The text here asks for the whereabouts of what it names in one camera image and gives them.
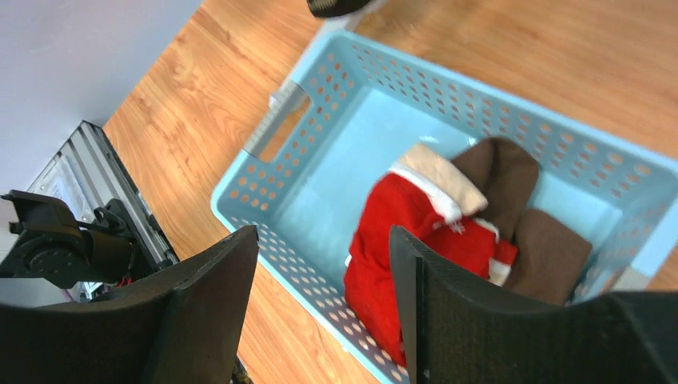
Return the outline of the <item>light blue plastic basket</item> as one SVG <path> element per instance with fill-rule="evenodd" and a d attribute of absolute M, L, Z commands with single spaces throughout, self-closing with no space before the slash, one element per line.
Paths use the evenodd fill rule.
<path fill-rule="evenodd" d="M 417 142 L 451 158 L 501 135 L 540 164 L 530 206 L 592 243 L 573 301 L 645 288 L 677 241 L 677 163 L 345 30 L 313 40 L 212 198 L 259 229 L 263 266 L 381 383 L 408 373 L 345 304 L 368 192 Z"/>

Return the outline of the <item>red white-cuffed christmas sock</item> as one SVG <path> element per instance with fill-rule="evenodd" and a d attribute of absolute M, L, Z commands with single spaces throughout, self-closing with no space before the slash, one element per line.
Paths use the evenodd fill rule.
<path fill-rule="evenodd" d="M 409 265 L 400 247 L 410 240 L 433 250 L 423 237 L 475 218 L 487 205 L 466 176 L 424 143 L 406 150 L 369 192 L 349 246 L 345 300 L 397 365 L 409 364 L 397 297 Z"/>

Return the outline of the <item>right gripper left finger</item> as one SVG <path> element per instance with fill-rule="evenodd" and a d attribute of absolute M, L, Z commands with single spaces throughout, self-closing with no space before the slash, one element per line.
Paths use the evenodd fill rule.
<path fill-rule="evenodd" d="M 258 251 L 244 226 L 87 303 L 2 306 L 2 382 L 230 382 Z"/>

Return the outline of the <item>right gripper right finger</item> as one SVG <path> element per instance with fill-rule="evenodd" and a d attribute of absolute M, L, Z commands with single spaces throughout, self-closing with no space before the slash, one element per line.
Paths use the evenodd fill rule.
<path fill-rule="evenodd" d="M 613 291 L 559 307 L 406 241 L 398 288 L 412 383 L 674 383 L 677 296 Z"/>

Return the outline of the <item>red snowflake christmas sock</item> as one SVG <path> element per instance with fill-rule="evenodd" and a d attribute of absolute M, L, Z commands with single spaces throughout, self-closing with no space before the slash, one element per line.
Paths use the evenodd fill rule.
<path fill-rule="evenodd" d="M 501 238 L 497 227 L 480 218 L 465 217 L 443 225 L 423 237 L 423 242 L 496 286 L 505 284 L 517 255 L 517 248 Z"/>

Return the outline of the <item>brown sock striped cuff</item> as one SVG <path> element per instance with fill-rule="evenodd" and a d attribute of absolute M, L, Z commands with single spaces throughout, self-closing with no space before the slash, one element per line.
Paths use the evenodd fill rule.
<path fill-rule="evenodd" d="M 515 294 L 564 306 L 581 276 L 592 244 L 542 210 L 520 217 L 518 253 L 503 287 Z"/>

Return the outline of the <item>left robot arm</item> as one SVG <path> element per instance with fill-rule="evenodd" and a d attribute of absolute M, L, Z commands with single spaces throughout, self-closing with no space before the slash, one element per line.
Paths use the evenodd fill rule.
<path fill-rule="evenodd" d="M 60 199 L 20 190 L 1 196 L 2 278 L 44 278 L 68 289 L 79 282 L 120 286 L 143 255 L 121 201 L 83 222 Z"/>

